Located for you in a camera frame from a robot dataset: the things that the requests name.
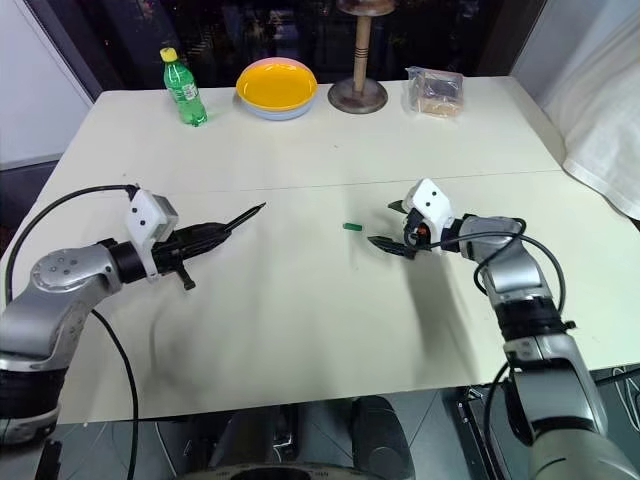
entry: green plastic bottle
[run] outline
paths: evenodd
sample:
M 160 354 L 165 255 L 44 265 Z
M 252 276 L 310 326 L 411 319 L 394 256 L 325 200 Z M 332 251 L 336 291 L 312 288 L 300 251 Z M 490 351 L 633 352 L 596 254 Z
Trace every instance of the green plastic bottle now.
M 160 56 L 164 61 L 164 84 L 178 105 L 184 123 L 197 127 L 207 121 L 207 112 L 200 101 L 198 87 L 187 67 L 178 61 L 173 48 L 163 48 Z

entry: dark window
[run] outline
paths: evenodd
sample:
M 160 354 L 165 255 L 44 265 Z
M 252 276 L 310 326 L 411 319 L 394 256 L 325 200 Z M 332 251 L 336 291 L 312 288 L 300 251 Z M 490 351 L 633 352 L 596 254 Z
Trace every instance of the dark window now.
M 373 21 L 368 75 L 402 79 L 410 65 L 464 75 L 508 73 L 544 2 L 519 0 L 522 9 L 505 15 L 507 3 L 398 0 L 395 12 Z M 165 46 L 178 50 L 201 87 L 233 86 L 248 64 L 270 56 L 300 60 L 321 83 L 345 78 L 353 68 L 355 17 L 332 0 L 29 4 L 80 80 L 85 86 L 93 81 L 88 89 L 94 96 L 105 89 L 162 88 L 158 50 Z M 505 53 L 501 39 L 509 42 Z M 83 79 L 87 71 L 92 79 Z

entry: black cable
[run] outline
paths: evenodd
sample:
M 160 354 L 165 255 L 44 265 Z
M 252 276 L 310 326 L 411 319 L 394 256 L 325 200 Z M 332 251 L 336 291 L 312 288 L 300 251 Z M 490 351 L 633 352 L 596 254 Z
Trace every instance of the black cable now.
M 136 382 L 133 378 L 133 370 L 131 369 L 131 363 L 129 362 L 129 357 L 127 357 L 127 354 L 125 353 L 124 348 L 122 348 L 122 344 L 120 343 L 120 340 L 118 340 L 118 337 L 116 336 L 116 333 L 113 331 L 113 328 L 111 328 L 111 325 L 109 325 L 109 322 L 107 322 L 107 319 L 104 318 L 96 310 L 91 310 L 91 313 L 93 314 L 94 317 L 96 317 L 100 321 L 102 326 L 105 328 L 105 330 L 109 334 L 109 337 L 111 337 L 113 344 L 115 345 L 116 349 L 118 350 L 118 353 L 122 357 L 122 362 L 124 363 L 124 369 L 127 371 L 129 388 L 131 388 L 131 403 L 133 406 L 133 414 L 131 415 L 131 426 L 133 429 L 131 433 L 131 455 L 129 456 L 129 469 L 127 471 L 127 480 L 133 480 L 133 475 L 136 470 L 136 459 L 138 456 L 138 425 L 140 423 L 140 416 L 138 412 L 138 389 L 136 388 Z
M 565 278 L 564 278 L 564 272 L 562 271 L 562 266 L 560 265 L 560 262 L 558 262 L 558 259 L 555 257 L 555 255 L 553 253 L 551 253 L 551 250 L 549 250 L 544 244 L 542 244 L 541 242 L 539 242 L 535 238 L 527 237 L 526 235 L 522 235 L 519 232 L 518 233 L 514 233 L 514 232 L 478 232 L 478 233 L 469 233 L 467 235 L 461 235 L 459 237 L 450 238 L 450 239 L 447 239 L 447 240 L 441 240 L 441 241 L 435 242 L 435 243 L 430 243 L 429 245 L 426 245 L 423 249 L 431 250 L 431 249 L 436 248 L 436 247 L 452 245 L 452 244 L 455 244 L 455 243 L 462 242 L 464 240 L 473 240 L 475 238 L 483 238 L 483 237 L 518 237 L 520 240 L 522 240 L 524 242 L 527 242 L 527 243 L 530 243 L 534 247 L 537 247 L 539 250 L 541 250 L 542 253 L 544 253 L 547 256 L 547 258 L 551 261 L 551 263 L 553 264 L 553 268 L 555 269 L 556 275 L 558 276 L 558 284 L 559 284 L 559 287 L 560 287 L 560 296 L 559 296 L 559 299 L 558 299 L 558 312 L 562 313 L 562 310 L 564 309 L 564 305 L 565 305 L 566 298 L 567 298 L 567 285 L 566 285 Z
M 507 248 L 509 248 L 513 244 L 513 242 L 518 240 L 518 237 L 521 237 L 524 234 L 525 230 L 527 229 L 527 222 L 525 222 L 523 218 L 514 218 L 514 220 L 520 224 L 520 231 L 518 232 L 518 235 L 515 237 L 511 237 L 511 240 L 509 240 L 505 246 L 503 246 L 502 248 L 499 248 L 498 250 L 493 252 L 491 255 L 489 255 L 487 258 L 485 258 L 482 262 L 478 264 L 476 269 L 473 271 L 473 283 L 475 284 L 476 288 L 480 290 L 482 293 L 484 293 L 485 295 L 487 294 L 487 289 L 484 288 L 484 285 L 482 285 L 482 283 L 480 283 L 480 271 L 484 267 L 489 265 L 490 261 L 492 261 L 498 255 L 504 252 Z
M 0 437 L 0 452 L 5 448 L 4 441 L 7 438 L 7 431 L 9 430 L 9 424 L 11 423 L 11 419 L 7 419 L 7 423 L 4 426 L 4 432 L 2 432 L 2 437 Z
M 609 377 L 601 378 L 600 380 L 596 380 L 595 384 L 600 387 L 602 385 L 616 383 L 616 382 L 619 382 L 620 380 L 625 380 L 627 378 L 631 378 L 635 376 L 640 376 L 640 368 L 634 368 L 633 370 L 629 370 L 624 373 L 619 373 L 618 375 L 611 375 Z
M 500 379 L 502 378 L 502 375 L 504 375 L 504 372 L 507 371 L 507 368 L 509 368 L 509 364 L 505 362 L 505 364 L 500 367 L 500 370 L 498 370 L 498 374 L 496 375 L 496 377 L 493 379 L 491 387 L 489 387 L 489 393 L 487 394 L 487 403 L 484 406 L 484 412 L 482 415 L 482 431 L 484 434 L 484 443 L 487 446 L 489 460 L 491 461 L 491 466 L 498 480 L 504 480 L 504 474 L 502 473 L 502 468 L 498 463 L 498 457 L 496 455 L 495 449 L 493 448 L 493 440 L 491 439 L 491 402 L 493 401 L 493 397 L 496 393 L 496 388 L 500 383 Z
M 104 192 L 107 190 L 124 190 L 129 195 L 129 199 L 132 199 L 135 193 L 138 191 L 138 187 L 136 187 L 135 185 L 100 185 L 97 187 L 88 187 L 83 188 L 82 190 L 76 190 L 75 192 L 71 192 L 45 207 L 44 210 L 42 210 L 38 215 L 34 217 L 33 220 L 31 220 L 27 224 L 20 235 L 18 235 L 16 242 L 11 248 L 9 257 L 7 258 L 7 269 L 4 272 L 4 298 L 7 305 L 9 304 L 9 302 L 11 302 L 11 300 L 13 300 L 13 268 L 16 263 L 16 258 L 18 257 L 18 252 L 20 251 L 22 244 L 27 239 L 27 236 L 31 233 L 31 230 L 33 230 L 35 226 L 40 222 L 40 220 L 46 217 L 49 212 L 51 212 L 51 210 L 71 200 L 72 198 L 76 198 L 87 193 Z

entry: floor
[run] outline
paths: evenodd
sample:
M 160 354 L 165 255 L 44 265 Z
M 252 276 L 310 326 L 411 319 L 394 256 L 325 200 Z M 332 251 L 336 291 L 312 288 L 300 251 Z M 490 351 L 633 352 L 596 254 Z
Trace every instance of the floor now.
M 417 479 L 470 479 L 455 427 L 438 390 L 384 395 L 402 425 Z M 353 466 L 347 431 L 349 400 L 303 405 L 298 461 Z M 171 422 L 159 422 L 163 440 L 180 473 L 182 439 L 172 438 Z M 131 428 L 127 422 L 61 425 L 53 437 L 63 443 L 60 480 L 121 480 L 126 475 Z M 153 422 L 140 430 L 137 479 L 168 480 L 171 471 Z
M 0 255 L 38 198 L 57 162 L 0 171 Z

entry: gray floor tile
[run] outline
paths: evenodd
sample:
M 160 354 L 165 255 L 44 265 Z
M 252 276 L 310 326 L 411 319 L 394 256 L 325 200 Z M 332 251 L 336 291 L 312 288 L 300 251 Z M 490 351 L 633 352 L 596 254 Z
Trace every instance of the gray floor tile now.
M 418 480 L 470 480 L 458 434 L 438 392 L 422 422 L 411 455 Z
M 42 448 L 39 445 L 15 449 L 0 447 L 0 478 L 34 478 L 41 453 Z
M 171 456 L 176 472 L 184 475 L 189 471 L 191 457 L 185 454 L 189 442 L 193 439 L 191 424 L 175 421 L 158 421 L 158 428 L 167 446 L 167 453 Z
M 627 370 L 638 366 L 640 365 L 630 365 Z M 601 377 L 609 375 L 611 375 L 610 369 L 606 369 L 600 374 Z M 633 430 L 620 397 L 618 397 L 615 385 L 604 385 L 598 390 L 602 396 L 609 419 L 609 434 L 607 436 L 622 450 L 633 466 L 640 471 L 640 435 Z
M 511 480 L 529 478 L 529 449 L 520 443 L 511 431 L 502 392 L 498 392 L 493 398 L 491 431 L 496 438 L 496 450 L 502 455 Z
M 352 467 L 353 462 L 340 445 L 310 421 L 302 423 L 300 435 L 300 454 L 298 462 L 329 463 L 343 467 Z
M 56 429 L 54 438 L 63 441 L 60 479 L 72 476 L 74 480 L 121 480 L 126 476 L 130 423 L 62 425 Z M 135 478 L 172 478 L 151 422 L 140 423 Z
M 331 439 L 342 452 L 351 458 L 351 419 L 352 399 L 310 402 L 303 406 L 303 422 L 311 423 L 324 436 Z
M 0 171 L 0 225 L 17 228 L 57 162 Z
M 382 395 L 389 400 L 395 410 L 409 444 L 411 444 L 418 432 L 420 422 L 422 422 L 425 413 L 432 405 L 437 393 L 437 390 L 420 390 Z

